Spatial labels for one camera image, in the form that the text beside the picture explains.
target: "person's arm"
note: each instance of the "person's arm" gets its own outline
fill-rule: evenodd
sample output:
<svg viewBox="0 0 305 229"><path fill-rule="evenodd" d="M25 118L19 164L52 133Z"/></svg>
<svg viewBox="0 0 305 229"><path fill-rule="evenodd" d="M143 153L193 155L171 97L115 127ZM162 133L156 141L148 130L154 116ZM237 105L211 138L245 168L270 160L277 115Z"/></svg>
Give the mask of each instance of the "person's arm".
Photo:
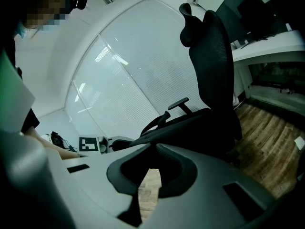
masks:
<svg viewBox="0 0 305 229"><path fill-rule="evenodd" d="M53 149L57 150L59 155L61 156L61 159L69 159L69 158L78 158L79 157L77 153L62 149L61 147L58 147L58 146L48 142L47 140L43 139L37 133L37 131L35 130L35 128L33 126L30 127L24 134L28 135L28 136L31 136L31 137L34 137L35 139L40 141L44 147L50 147L50 148L53 148Z"/></svg>

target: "black office chair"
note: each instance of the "black office chair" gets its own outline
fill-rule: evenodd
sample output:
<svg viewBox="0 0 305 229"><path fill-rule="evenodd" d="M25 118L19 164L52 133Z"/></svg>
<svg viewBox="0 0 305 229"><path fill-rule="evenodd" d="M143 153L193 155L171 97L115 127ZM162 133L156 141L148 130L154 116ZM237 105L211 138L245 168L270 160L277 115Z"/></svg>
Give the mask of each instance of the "black office chair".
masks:
<svg viewBox="0 0 305 229"><path fill-rule="evenodd" d="M190 48L200 98L211 109L192 112L184 104L189 99L184 98L170 105L168 110L180 107L186 115L166 122L170 114L165 111L150 122L130 146L164 143L220 157L234 147L234 138L242 138L240 123L232 106L234 66L228 35L215 12L208 10L201 22L192 16L188 3L182 4L179 10L185 18L180 40Z"/></svg>

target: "mesh backrest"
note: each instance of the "mesh backrest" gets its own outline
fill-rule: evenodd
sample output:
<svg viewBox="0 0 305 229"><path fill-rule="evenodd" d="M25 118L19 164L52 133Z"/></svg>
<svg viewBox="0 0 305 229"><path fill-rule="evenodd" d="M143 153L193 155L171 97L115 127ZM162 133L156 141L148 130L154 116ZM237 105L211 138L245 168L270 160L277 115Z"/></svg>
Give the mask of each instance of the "mesh backrest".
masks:
<svg viewBox="0 0 305 229"><path fill-rule="evenodd" d="M183 15L186 27L181 41L187 42L189 54L196 71L199 95L202 101L214 110L232 108L234 67L231 46L224 25L215 12L205 13L200 29L194 16ZM193 41L183 38L193 30Z"/></svg>

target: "person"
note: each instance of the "person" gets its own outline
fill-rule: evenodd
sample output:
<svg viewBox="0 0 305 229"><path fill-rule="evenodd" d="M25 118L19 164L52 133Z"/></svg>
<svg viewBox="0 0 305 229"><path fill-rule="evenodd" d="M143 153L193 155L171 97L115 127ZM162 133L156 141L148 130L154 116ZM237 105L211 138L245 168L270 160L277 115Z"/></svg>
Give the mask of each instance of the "person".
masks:
<svg viewBox="0 0 305 229"><path fill-rule="evenodd" d="M64 16L65 14L70 13L73 9L72 2L74 2L74 0L15 0L15 2L13 8L10 8L9 4L8 8L10 8L10 10L5 10L5 17L9 22L9 27L14 28L14 31L11 30L9 33L6 33L1 40L1 47L5 49L12 65L16 68L19 76L22 78L22 70L16 67L14 37L20 35L21 38L24 39L31 30L38 31L42 26L54 24L55 19L62 18L62 15ZM38 125L39 120L31 109L21 131L25 135L40 141L44 147L57 150L62 159L79 157L77 153L62 149L43 139L35 130Z"/></svg>

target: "wooden floor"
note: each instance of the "wooden floor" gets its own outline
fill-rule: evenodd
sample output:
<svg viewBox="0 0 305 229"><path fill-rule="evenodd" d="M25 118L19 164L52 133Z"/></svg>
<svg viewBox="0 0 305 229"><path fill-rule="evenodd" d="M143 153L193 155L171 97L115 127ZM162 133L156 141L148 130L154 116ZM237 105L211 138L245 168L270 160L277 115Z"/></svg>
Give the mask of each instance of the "wooden floor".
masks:
<svg viewBox="0 0 305 229"><path fill-rule="evenodd" d="M279 198L296 183L300 151L294 140L305 139L305 117L252 99L244 101L236 113L243 132L234 148L240 153L239 169ZM159 171L149 170L138 193L143 221L157 204L160 186Z"/></svg>

